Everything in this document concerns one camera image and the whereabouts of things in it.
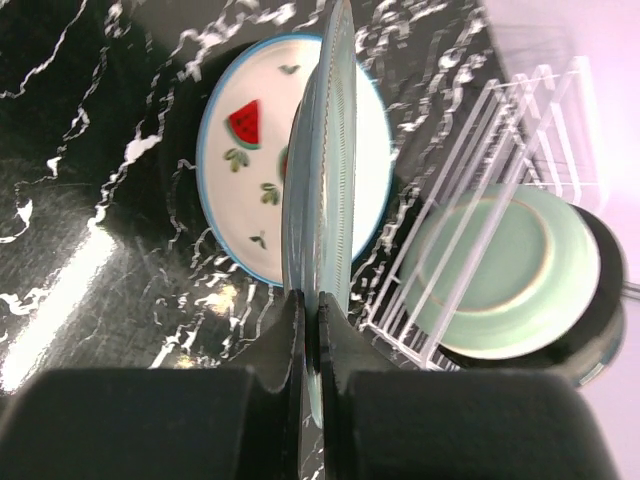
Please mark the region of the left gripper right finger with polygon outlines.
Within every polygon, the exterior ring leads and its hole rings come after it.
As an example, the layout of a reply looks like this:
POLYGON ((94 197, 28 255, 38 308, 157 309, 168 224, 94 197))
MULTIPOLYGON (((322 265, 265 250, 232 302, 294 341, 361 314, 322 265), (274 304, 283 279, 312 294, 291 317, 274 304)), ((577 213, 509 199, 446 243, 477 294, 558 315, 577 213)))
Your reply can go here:
POLYGON ((319 300, 329 479, 614 479, 588 406, 535 371, 397 369, 319 300))

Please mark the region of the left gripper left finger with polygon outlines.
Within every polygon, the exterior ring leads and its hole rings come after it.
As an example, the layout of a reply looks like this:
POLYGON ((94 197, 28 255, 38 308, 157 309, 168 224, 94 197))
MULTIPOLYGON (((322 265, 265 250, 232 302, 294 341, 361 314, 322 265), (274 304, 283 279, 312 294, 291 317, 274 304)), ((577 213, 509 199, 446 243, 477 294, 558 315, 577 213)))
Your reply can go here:
POLYGON ((5 479, 295 479, 304 298, 215 369, 62 369, 1 419, 5 479))

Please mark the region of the mint green floral plate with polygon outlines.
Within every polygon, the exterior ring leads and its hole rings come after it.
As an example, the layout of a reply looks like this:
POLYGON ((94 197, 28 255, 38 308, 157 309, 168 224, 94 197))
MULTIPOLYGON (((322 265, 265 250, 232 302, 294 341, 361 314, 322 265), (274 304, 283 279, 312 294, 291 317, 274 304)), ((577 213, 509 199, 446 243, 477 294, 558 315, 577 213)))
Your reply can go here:
MULTIPOLYGON (((430 296, 423 295, 470 204, 441 206, 423 221, 401 267, 405 305, 429 332, 499 195, 490 185, 430 296)), ((559 339, 589 306, 600 279, 596 240, 559 197, 520 186, 508 204, 468 289, 441 339, 444 347, 482 360, 520 357, 559 339)))

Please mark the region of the black plate with colour stripes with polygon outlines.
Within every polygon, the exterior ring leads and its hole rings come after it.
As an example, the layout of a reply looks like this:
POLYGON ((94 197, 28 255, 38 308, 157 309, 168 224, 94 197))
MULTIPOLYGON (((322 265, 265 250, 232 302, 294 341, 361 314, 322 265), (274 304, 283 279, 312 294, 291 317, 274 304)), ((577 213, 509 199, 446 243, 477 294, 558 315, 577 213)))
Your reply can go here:
POLYGON ((474 359, 445 347, 438 349, 453 367, 462 369, 539 369, 561 375, 581 387, 596 378, 618 355, 626 319, 621 303, 625 260, 611 230, 595 215, 574 208, 591 230, 601 260, 600 280, 591 303, 574 326, 550 345, 503 360, 474 359))

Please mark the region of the large teal bottom plate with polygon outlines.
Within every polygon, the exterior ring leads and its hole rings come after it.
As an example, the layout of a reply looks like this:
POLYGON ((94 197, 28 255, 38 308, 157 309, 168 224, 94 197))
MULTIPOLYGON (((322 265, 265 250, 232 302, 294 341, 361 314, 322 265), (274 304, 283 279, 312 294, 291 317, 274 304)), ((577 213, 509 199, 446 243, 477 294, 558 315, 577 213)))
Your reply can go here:
POLYGON ((319 353, 321 294, 348 311, 356 150, 355 30, 337 1, 296 112, 282 208, 283 285, 304 295, 305 366, 311 413, 323 424, 319 353))

